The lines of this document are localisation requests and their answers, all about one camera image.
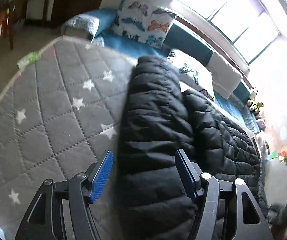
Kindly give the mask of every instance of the black metal bracket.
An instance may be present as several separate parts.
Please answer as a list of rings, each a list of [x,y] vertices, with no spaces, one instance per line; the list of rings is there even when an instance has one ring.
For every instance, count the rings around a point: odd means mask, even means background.
[[[258,203],[242,179],[234,182],[216,179],[191,163],[182,149],[176,151],[175,163],[187,196],[200,210],[189,240],[212,239],[219,199],[226,200],[222,240],[273,239]]]
[[[46,179],[32,199],[15,240],[67,240],[63,199],[69,200],[75,239],[100,240],[89,204],[100,197],[112,163],[113,153],[106,151],[98,163],[68,181]]]

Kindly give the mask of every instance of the blue gripper pad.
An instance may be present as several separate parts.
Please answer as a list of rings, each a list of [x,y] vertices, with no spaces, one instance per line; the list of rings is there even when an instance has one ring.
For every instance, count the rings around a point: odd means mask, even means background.
[[[113,153],[109,150],[96,164],[93,172],[89,176],[91,183],[91,193],[89,195],[90,204],[100,198],[106,181],[113,165]]]
[[[174,161],[187,197],[192,201],[195,201],[198,190],[196,185],[200,183],[200,178],[195,168],[192,166],[189,158],[182,149],[176,151]]]

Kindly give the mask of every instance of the green tag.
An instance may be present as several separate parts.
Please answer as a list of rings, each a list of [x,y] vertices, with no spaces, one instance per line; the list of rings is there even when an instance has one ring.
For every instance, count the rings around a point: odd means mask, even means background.
[[[38,59],[40,59],[40,57],[41,54],[38,51],[31,52],[28,55],[24,56],[21,60],[17,62],[20,71],[24,71],[26,66],[37,61]]]

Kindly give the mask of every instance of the wooden table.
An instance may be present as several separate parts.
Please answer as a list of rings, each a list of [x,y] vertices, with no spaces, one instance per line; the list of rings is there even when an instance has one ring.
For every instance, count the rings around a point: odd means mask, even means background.
[[[29,0],[12,0],[10,2],[4,1],[0,3],[0,12],[9,9],[7,29],[8,29],[8,35],[9,35],[10,49],[13,49],[13,24],[14,24],[13,8],[14,6],[16,6],[17,8],[22,6],[21,17],[25,19],[26,14],[27,14],[28,1]],[[47,18],[48,4],[49,4],[49,0],[45,0],[43,14],[42,14],[42,25],[43,26],[45,26],[45,22]]]

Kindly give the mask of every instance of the blue bedding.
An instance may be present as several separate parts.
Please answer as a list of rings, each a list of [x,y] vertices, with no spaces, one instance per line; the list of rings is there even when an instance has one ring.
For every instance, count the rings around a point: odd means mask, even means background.
[[[156,49],[147,44],[114,35],[108,31],[101,32],[101,36],[104,39],[106,47],[110,47],[131,57],[139,58],[146,55],[156,55],[160,57],[168,56],[168,54],[161,49]]]
[[[214,92],[214,102],[220,106],[222,109],[226,110],[229,114],[239,120],[243,125],[245,125],[250,131],[257,134],[260,132],[259,126],[256,122],[254,114],[249,111],[247,105],[240,111],[240,109],[231,103],[229,100],[223,98],[218,93]]]

